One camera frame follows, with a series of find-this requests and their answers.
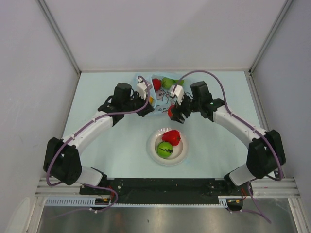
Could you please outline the red apple toy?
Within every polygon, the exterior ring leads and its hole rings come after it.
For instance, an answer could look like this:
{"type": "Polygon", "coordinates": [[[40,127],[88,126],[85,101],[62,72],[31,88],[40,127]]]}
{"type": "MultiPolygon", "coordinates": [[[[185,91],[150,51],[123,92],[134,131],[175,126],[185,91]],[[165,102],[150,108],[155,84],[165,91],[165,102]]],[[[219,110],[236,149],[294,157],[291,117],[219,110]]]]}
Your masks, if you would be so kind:
{"type": "Polygon", "coordinates": [[[160,79],[154,78],[154,79],[152,79],[152,83],[153,83],[153,87],[154,87],[155,91],[158,91],[158,90],[161,89],[162,84],[161,84],[161,80],[160,79]]]}

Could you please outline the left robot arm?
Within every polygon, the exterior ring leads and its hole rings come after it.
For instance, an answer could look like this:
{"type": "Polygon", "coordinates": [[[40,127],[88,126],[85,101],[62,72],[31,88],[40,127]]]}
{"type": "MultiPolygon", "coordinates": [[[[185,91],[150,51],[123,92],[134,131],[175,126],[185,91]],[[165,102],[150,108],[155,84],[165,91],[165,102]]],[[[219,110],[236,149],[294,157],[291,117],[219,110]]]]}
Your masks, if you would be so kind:
{"type": "Polygon", "coordinates": [[[119,83],[90,122],[66,137],[51,138],[43,165],[47,177],[53,176],[66,185],[87,184],[95,193],[104,193],[107,190],[104,173],[83,166],[80,156],[92,141],[115,126],[125,115],[136,113],[144,117],[152,112],[154,109],[149,103],[152,88],[148,81],[139,82],[136,89],[127,83],[119,83]]]}

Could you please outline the white paper plate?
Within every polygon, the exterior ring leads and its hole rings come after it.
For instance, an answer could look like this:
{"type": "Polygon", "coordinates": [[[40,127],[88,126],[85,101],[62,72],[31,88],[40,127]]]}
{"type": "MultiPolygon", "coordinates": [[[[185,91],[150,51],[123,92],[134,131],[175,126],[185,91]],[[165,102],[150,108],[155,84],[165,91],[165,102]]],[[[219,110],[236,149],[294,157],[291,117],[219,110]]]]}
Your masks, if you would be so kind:
{"type": "Polygon", "coordinates": [[[163,166],[175,166],[187,158],[189,143],[180,131],[162,128],[151,134],[146,149],[156,163],[163,166]]]}

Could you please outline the aluminium rail frame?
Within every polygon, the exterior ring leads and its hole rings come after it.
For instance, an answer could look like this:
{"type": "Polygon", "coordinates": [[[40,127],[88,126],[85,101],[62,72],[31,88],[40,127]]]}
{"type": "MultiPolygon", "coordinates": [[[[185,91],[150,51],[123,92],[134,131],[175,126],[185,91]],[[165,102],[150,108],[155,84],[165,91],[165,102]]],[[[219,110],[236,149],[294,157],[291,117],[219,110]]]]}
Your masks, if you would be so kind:
{"type": "MultiPolygon", "coordinates": [[[[293,178],[285,178],[279,182],[264,178],[251,183],[255,198],[299,198],[300,193],[293,178]]],[[[36,197],[80,197],[80,184],[59,184],[48,186],[41,178],[35,191],[36,197]]]]}

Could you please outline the red bell pepper toy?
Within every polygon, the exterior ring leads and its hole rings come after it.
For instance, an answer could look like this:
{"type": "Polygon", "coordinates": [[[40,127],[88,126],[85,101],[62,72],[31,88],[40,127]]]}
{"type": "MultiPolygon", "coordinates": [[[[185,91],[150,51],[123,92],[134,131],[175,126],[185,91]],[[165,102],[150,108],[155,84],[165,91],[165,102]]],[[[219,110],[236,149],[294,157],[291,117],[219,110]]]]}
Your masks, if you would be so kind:
{"type": "Polygon", "coordinates": [[[162,135],[161,138],[165,142],[169,142],[172,146],[177,146],[181,140],[179,131],[170,130],[162,135]]]}

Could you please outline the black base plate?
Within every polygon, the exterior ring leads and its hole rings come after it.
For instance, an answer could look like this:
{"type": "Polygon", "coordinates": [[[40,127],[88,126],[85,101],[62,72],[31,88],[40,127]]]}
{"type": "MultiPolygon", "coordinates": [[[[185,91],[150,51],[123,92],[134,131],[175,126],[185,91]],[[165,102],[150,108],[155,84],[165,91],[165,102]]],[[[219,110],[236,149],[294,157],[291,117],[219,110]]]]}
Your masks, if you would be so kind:
{"type": "Polygon", "coordinates": [[[107,178],[99,186],[116,191],[117,204],[216,204],[219,196],[248,194],[247,184],[234,186],[212,178],[107,178]]]}

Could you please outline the green watermelon toy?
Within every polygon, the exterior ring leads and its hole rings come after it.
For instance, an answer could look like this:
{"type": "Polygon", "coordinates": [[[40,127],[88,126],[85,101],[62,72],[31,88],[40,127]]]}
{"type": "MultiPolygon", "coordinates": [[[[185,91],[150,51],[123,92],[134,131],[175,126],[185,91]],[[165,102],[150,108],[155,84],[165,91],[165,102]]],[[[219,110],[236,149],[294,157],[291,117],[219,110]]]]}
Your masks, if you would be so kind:
{"type": "Polygon", "coordinates": [[[156,148],[159,157],[167,159],[173,153],[173,146],[169,142],[160,142],[156,148]]]}

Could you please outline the light blue plastic bag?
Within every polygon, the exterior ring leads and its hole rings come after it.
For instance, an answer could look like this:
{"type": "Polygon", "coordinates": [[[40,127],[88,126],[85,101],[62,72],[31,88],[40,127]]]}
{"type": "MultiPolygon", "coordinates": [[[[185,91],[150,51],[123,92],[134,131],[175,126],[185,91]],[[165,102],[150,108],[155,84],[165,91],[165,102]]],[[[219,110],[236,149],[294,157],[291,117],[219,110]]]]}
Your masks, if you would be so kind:
{"type": "MultiPolygon", "coordinates": [[[[136,86],[141,81],[144,81],[145,83],[149,81],[153,87],[152,79],[158,78],[162,80],[163,77],[180,80],[181,74],[171,72],[151,72],[147,74],[137,73],[132,79],[132,85],[134,87],[135,93],[138,93],[136,86]]],[[[185,81],[182,87],[184,87],[184,89],[187,89],[189,87],[189,83],[185,81]]],[[[158,91],[155,91],[154,87],[150,91],[148,91],[146,102],[149,101],[149,97],[152,97],[154,99],[153,103],[151,104],[154,108],[154,111],[149,113],[148,115],[158,115],[161,113],[166,113],[168,111],[168,108],[171,105],[174,105],[176,102],[176,99],[170,97],[169,90],[164,89],[163,87],[161,87],[161,89],[158,91]]]]}

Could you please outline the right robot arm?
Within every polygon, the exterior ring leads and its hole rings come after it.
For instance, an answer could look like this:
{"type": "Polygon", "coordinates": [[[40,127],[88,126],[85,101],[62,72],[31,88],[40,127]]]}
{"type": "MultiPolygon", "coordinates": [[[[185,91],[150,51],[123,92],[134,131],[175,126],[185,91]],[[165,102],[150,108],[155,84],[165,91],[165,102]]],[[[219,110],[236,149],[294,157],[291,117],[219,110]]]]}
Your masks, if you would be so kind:
{"type": "Polygon", "coordinates": [[[169,92],[176,99],[168,115],[171,120],[184,123],[191,113],[199,112],[203,118],[217,123],[236,136],[248,149],[246,163],[225,175],[224,189],[230,195],[237,194],[242,185],[262,179],[286,162],[280,134],[257,128],[235,115],[226,102],[213,98],[204,81],[193,83],[192,96],[185,94],[180,85],[173,85],[169,92]]]}

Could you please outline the orange red tomato toy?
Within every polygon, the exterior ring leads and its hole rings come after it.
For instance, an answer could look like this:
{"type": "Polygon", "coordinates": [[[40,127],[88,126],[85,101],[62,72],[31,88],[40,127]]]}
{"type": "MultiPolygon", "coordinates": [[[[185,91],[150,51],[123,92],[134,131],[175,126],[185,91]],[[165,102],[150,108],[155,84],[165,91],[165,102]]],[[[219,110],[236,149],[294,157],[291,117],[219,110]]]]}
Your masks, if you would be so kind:
{"type": "Polygon", "coordinates": [[[171,105],[171,106],[168,108],[168,116],[169,116],[170,119],[173,118],[172,109],[174,109],[174,105],[171,105]]]}

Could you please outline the green custard apple toy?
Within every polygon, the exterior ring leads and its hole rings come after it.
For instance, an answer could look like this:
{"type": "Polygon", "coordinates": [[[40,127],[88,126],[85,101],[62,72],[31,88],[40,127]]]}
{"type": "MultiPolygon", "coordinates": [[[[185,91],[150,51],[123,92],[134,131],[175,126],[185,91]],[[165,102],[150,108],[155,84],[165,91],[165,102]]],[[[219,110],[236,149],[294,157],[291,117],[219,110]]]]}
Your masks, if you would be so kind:
{"type": "Polygon", "coordinates": [[[176,84],[183,85],[184,82],[185,82],[184,80],[175,80],[175,79],[171,79],[168,77],[163,77],[161,80],[161,86],[164,89],[169,90],[173,85],[176,85],[176,84]]]}

